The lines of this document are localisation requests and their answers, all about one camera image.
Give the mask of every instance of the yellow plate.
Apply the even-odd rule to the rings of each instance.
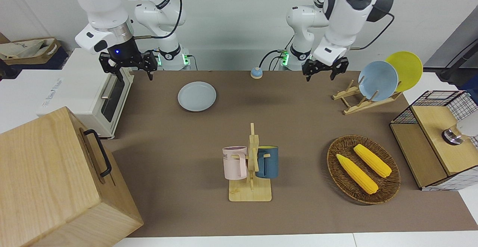
[[[401,82],[396,92],[403,92],[415,86],[423,73],[422,61],[412,52],[400,51],[392,53],[386,60],[398,74]]]

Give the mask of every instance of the oven window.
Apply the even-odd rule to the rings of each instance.
[[[116,107],[118,107],[118,102],[120,102],[121,93],[124,89],[124,80],[120,82],[116,80],[113,91],[111,92],[110,99],[106,99],[101,107],[101,113],[105,116],[106,120],[111,123],[113,120],[113,115],[115,114]]]

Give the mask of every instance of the white wall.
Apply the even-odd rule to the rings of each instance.
[[[67,47],[87,23],[76,0],[0,0],[0,31],[10,39],[52,35]],[[135,1],[125,0],[133,15]],[[395,0],[395,22],[375,44],[350,52],[350,68],[360,69],[393,52],[415,52],[423,62],[435,53],[478,0]],[[265,52],[283,48],[293,34],[285,22],[287,10],[310,0],[184,0],[186,24],[178,29],[180,42],[198,58],[203,70],[249,70]],[[388,19],[367,23],[355,46],[367,44]],[[148,31],[134,24],[137,35]],[[318,40],[323,30],[314,30]],[[139,41],[141,49],[154,41]]]

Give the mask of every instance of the corn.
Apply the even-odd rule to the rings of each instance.
[[[370,177],[363,172],[360,167],[357,167],[352,160],[339,154],[337,154],[337,159],[348,175],[350,175],[350,177],[352,177],[352,179],[357,182],[358,185],[360,185],[360,187],[367,192],[367,194],[372,195],[377,192],[379,186],[372,179],[370,179]]]
[[[382,177],[390,176],[391,169],[390,167],[383,162],[380,157],[377,157],[371,150],[368,150],[362,144],[358,144],[354,147],[355,153],[365,162],[369,167],[371,167],[377,174]]]

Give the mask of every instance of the wooden base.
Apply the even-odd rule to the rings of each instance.
[[[241,180],[229,180],[230,201],[271,201],[272,190],[270,179],[256,177],[259,171],[257,153],[259,150],[259,135],[254,132],[254,123],[251,123],[251,135],[249,135],[248,162],[249,176]]]
[[[362,79],[359,81],[359,83],[356,86],[352,86],[352,84],[354,83],[354,80],[351,80],[350,84],[348,84],[348,87],[344,91],[337,92],[337,94],[332,96],[333,100],[341,99],[341,101],[345,104],[345,106],[347,106],[347,108],[344,110],[345,115],[353,114],[354,112],[364,111],[365,109],[370,109],[379,105],[387,104],[389,102],[394,102],[402,94],[402,92],[395,92],[388,99],[384,99],[379,102],[374,102],[370,99],[373,99],[375,95],[378,94],[378,91],[376,91],[370,99],[363,97],[362,100],[357,105],[350,106],[350,104],[348,104],[345,98],[360,94],[359,85],[363,79],[364,77],[362,77]]]
[[[254,187],[251,189],[251,183],[247,179],[229,181],[229,200],[230,201],[271,201],[272,190],[270,179],[252,178]]]
[[[395,92],[388,99],[384,99],[384,100],[379,101],[379,102],[373,102],[373,101],[361,102],[360,104],[357,104],[355,106],[351,106],[351,107],[348,107],[347,109],[345,109],[344,114],[345,115],[353,114],[354,112],[364,111],[365,109],[370,109],[370,108],[373,108],[373,107],[377,107],[377,106],[380,106],[380,105],[387,104],[389,102],[394,102],[401,94],[402,94],[402,92]]]

